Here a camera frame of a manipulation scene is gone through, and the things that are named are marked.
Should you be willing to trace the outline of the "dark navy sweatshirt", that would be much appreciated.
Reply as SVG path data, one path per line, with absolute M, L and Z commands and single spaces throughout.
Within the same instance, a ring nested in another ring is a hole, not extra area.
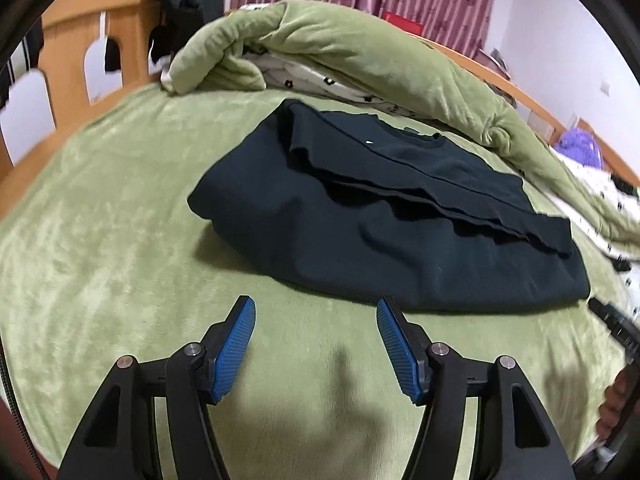
M 529 312 L 586 299 L 570 222 L 446 136 L 287 99 L 188 204 L 254 268 L 413 311 Z

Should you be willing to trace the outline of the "black clothes on headboard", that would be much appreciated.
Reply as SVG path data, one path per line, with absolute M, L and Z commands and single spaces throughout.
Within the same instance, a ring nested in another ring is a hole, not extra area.
M 148 55 L 156 65 L 182 49 L 205 24 L 224 15 L 224 0 L 157 0 L 160 24 L 149 34 Z

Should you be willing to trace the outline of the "white floral quilt lining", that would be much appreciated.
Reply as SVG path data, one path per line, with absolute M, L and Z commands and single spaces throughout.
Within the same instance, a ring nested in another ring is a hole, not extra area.
M 248 8 L 241 10 L 256 10 L 262 8 L 263 6 L 266 6 L 266 4 L 256 4 L 256 6 L 249 6 Z M 423 39 L 416 39 L 422 41 L 424 44 L 427 44 L 428 46 L 436 50 L 439 50 L 444 55 L 446 55 L 444 48 L 436 46 L 436 44 L 431 44 L 430 42 Z M 419 122 L 436 122 L 436 120 L 414 117 L 403 108 L 400 108 L 396 105 L 390 105 L 383 101 L 374 100 L 370 98 L 370 96 L 366 96 L 360 90 L 349 88 L 344 84 L 339 84 L 335 80 L 322 75 L 322 73 L 320 73 L 318 70 L 303 66 L 302 64 L 299 64 L 297 62 L 285 61 L 283 58 L 280 58 L 280 56 L 277 56 L 275 54 L 259 53 L 250 49 L 244 49 L 243 55 L 244 58 L 247 58 L 248 60 L 250 60 L 250 62 L 255 63 L 258 66 L 259 70 L 262 72 L 262 76 L 264 76 L 266 81 L 265 89 L 274 87 L 288 89 L 294 92 L 314 94 L 315 96 L 326 96 L 329 99 L 343 101 L 349 104 L 373 107 L 377 110 L 382 110 L 382 112 L 386 114 L 404 116 L 412 118 L 414 120 L 418 120 Z M 451 56 L 447 56 L 448 58 L 450 58 L 450 60 L 456 62 Z M 166 68 L 163 69 L 162 74 L 160 75 L 160 81 L 162 81 L 163 76 L 167 74 L 171 62 L 167 65 Z M 459 63 L 457 64 L 465 70 L 468 70 L 466 67 L 460 65 Z M 471 74 L 477 76 L 477 74 L 472 72 L 472 70 L 468 71 Z M 477 76 L 477 78 L 481 82 L 484 82 L 484 84 L 486 84 L 486 82 L 483 79 L 480 79 L 479 76 Z M 202 87 L 198 87 L 196 89 L 233 90 L 209 89 Z M 639 223 L 639 200 L 637 197 L 631 197 L 623 192 L 620 192 L 613 183 L 612 178 L 607 176 L 604 171 L 589 168 L 580 164 L 579 162 L 574 162 L 574 160 L 571 160 L 568 157 L 563 156 L 562 154 L 555 151 L 555 149 L 552 148 L 544 139 L 541 140 L 543 140 L 544 143 L 548 145 L 548 148 L 550 148 L 552 154 L 555 155 L 565 166 L 567 166 L 570 172 L 574 174 L 574 176 L 580 182 L 582 182 L 589 191 L 600 194 L 608 203 L 626 214 L 629 218 L 637 220 Z M 620 279 L 625 283 L 627 289 L 630 303 L 629 312 L 633 318 L 638 318 L 639 254 L 636 256 L 629 255 L 620 249 L 615 249 L 611 246 L 608 246 L 604 238 L 598 235 L 591 224 L 581 214 L 578 214 L 578 212 L 572 206 L 570 206 L 568 203 L 565 203 L 564 200 L 561 200 L 559 196 L 556 196 L 542 184 L 529 181 L 526 177 L 525 179 L 535 188 L 538 188 L 538 190 L 542 194 L 550 198 L 552 203 L 554 203 L 555 206 L 558 206 L 563 214 L 567 214 L 568 218 L 572 220 L 574 225 L 577 226 L 578 229 L 580 229 L 585 234 L 585 236 L 593 242 L 593 245 L 596 246 L 600 250 L 600 252 L 603 252 L 603 255 L 610 258 L 613 262 L 623 265 L 623 270 L 620 270 Z

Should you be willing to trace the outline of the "green plush bed sheet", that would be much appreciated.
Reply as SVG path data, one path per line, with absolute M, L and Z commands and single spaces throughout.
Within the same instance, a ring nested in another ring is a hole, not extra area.
M 399 479 L 421 418 L 402 395 L 374 306 L 259 274 L 186 204 L 205 170 L 281 101 L 378 114 L 437 130 L 513 174 L 487 130 L 537 141 L 489 89 L 395 93 L 381 113 L 291 91 L 193 91 L 151 84 L 73 133 L 1 221 L 1 333 L 39 452 L 61 463 L 117 358 L 170 356 L 250 295 L 257 323 L 231 393 L 210 411 L 232 479 Z M 533 314 L 409 314 L 462 356 L 510 354 L 567 454 L 594 438 L 623 350 L 583 302 Z

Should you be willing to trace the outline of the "purple plush toy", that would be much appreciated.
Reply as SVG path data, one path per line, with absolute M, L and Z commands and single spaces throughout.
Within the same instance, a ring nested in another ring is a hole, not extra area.
M 575 127 L 565 131 L 554 144 L 554 149 L 584 166 L 604 168 L 604 160 L 596 138 L 584 129 Z

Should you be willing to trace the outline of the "red box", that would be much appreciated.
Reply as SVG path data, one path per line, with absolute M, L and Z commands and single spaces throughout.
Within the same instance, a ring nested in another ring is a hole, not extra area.
M 404 18 L 401 15 L 384 11 L 382 14 L 382 19 L 387 23 L 390 23 L 404 32 L 408 32 L 408 34 L 414 36 L 421 36 L 423 32 L 423 25 L 421 23 L 415 22 L 413 20 L 409 20 L 408 18 Z

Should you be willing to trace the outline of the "green folded quilt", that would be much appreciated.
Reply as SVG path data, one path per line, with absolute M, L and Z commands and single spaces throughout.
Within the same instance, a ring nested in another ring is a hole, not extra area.
M 638 255 L 637 220 L 589 191 L 477 76 L 380 18 L 314 0 L 237 10 L 201 27 L 176 54 L 162 84 L 178 94 L 198 87 L 262 91 L 265 78 L 244 49 L 313 68 L 374 100 L 454 128 L 559 196 L 608 246 Z

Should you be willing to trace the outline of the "wooden bed frame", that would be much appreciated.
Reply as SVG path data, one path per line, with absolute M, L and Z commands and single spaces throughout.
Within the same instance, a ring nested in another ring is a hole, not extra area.
M 127 94 L 160 81 L 149 69 L 149 36 L 160 24 L 157 0 L 55 0 L 43 12 L 38 66 L 11 88 L 1 110 L 1 199 L 9 203 L 40 174 L 65 141 Z M 112 38 L 122 85 L 93 99 L 86 53 Z

